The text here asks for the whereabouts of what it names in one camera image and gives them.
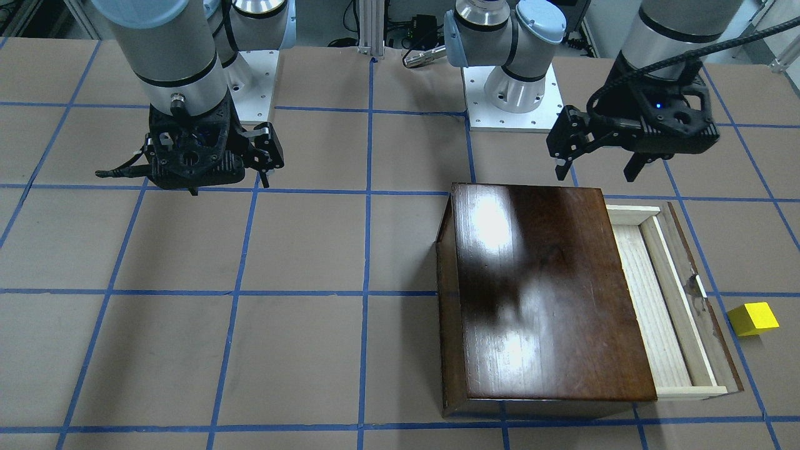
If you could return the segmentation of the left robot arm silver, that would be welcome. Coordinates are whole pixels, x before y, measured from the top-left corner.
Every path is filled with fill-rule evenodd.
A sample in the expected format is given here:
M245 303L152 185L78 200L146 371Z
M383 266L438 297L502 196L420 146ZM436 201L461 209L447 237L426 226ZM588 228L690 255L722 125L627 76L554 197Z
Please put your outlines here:
M729 25L738 1L643 1L605 84L584 110L563 106L547 137L556 176L575 159L603 146L632 156L624 168L634 181L655 159L702 154L720 138L699 76L703 57ZM544 96L546 71L568 20L548 1L457 1L444 17L449 63L490 66L484 92L503 111L522 114Z

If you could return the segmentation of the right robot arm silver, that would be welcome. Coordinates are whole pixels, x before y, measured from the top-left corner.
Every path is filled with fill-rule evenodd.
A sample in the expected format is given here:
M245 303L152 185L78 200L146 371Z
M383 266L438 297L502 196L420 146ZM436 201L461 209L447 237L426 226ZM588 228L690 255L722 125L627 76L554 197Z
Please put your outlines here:
M140 150L99 178L163 190L268 177L285 165L268 121L280 49L296 42L294 1L95 1L149 99Z

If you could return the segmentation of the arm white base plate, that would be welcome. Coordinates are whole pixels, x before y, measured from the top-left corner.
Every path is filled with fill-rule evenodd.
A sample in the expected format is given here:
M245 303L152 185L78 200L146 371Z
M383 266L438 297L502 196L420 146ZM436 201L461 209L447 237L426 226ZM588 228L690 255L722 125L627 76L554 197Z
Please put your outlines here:
M500 66L462 68L469 125L472 130L548 133L563 100L552 65L543 79L512 79Z
M277 49L240 52L226 68L241 123L257 125L271 119L279 55Z

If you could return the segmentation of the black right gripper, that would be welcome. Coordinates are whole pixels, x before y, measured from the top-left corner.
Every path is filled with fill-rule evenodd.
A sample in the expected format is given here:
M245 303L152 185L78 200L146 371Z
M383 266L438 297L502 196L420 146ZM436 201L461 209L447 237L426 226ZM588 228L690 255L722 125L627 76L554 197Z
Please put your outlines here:
M258 173L263 188L269 188L269 176L285 166L284 153L274 126L262 122L246 131L248 145L243 159L235 150L246 144L243 137L231 138L240 129L234 119L231 100L223 100L205 114L191 117L188 125L171 115L149 108L149 136L152 151L148 156L148 178L164 190L194 190L238 183L245 177L245 167Z

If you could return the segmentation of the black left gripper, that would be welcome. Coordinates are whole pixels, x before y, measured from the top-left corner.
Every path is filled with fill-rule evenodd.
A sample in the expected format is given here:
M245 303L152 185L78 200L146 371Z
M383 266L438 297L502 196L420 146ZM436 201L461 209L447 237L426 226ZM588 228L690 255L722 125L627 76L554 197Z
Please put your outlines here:
M700 60L691 59L678 64L674 79L646 74L609 91L609 116L632 124L620 133L622 148L634 152L624 167L626 182L634 182L662 154L701 154L717 143L709 89L698 75L701 67ZM615 142L613 124L572 105L563 107L546 138L560 181L574 160Z

